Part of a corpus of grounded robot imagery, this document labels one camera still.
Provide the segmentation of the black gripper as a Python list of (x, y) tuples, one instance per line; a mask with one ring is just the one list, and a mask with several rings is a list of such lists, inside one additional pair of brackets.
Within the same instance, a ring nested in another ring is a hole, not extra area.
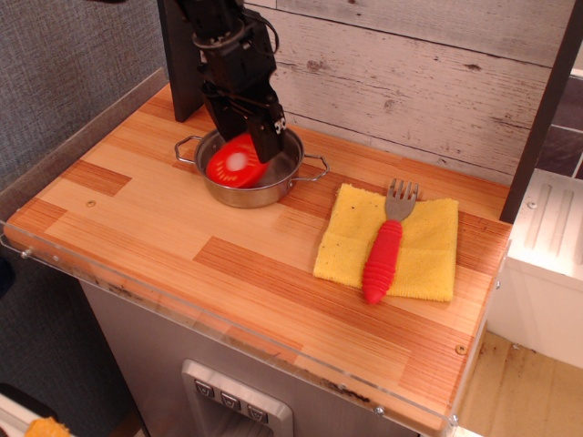
[(206, 106), (225, 140), (249, 131), (267, 163), (283, 148), (286, 119), (270, 84), (279, 36), (266, 20), (236, 20), (221, 36), (198, 39)]

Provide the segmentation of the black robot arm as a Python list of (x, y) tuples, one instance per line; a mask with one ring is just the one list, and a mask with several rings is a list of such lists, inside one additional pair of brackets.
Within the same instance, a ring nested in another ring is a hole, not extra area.
[(286, 120), (271, 76), (279, 37), (242, 1), (179, 1), (202, 54), (198, 71), (204, 104), (221, 136), (248, 133), (261, 163), (283, 149)]

